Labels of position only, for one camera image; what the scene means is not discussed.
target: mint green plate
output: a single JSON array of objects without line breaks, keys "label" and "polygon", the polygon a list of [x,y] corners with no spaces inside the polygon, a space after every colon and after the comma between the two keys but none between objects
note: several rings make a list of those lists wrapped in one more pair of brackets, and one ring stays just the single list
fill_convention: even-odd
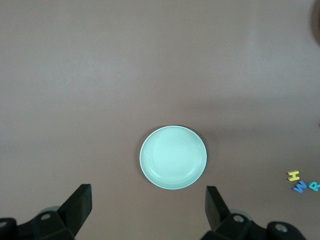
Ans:
[{"label": "mint green plate", "polygon": [[201,138],[183,126],[165,126],[151,133],[140,151],[147,179],[164,189],[193,184],[205,170],[207,151]]}]

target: blue letter w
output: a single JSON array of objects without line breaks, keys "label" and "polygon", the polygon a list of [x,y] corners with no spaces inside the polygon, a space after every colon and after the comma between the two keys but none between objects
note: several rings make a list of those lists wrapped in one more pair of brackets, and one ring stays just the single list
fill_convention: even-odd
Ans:
[{"label": "blue letter w", "polygon": [[304,183],[304,181],[299,180],[298,183],[295,184],[295,187],[293,187],[292,189],[297,191],[298,193],[302,193],[305,188],[307,188],[307,185]]}]

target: plate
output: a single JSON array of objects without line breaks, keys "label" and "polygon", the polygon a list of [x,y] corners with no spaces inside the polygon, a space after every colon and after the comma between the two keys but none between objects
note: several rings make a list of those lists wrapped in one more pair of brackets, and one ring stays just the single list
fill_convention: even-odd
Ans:
[{"label": "plate", "polygon": [[151,133],[140,151],[141,169],[154,185],[182,189],[204,172],[207,150],[201,138],[183,126],[165,126]]}]

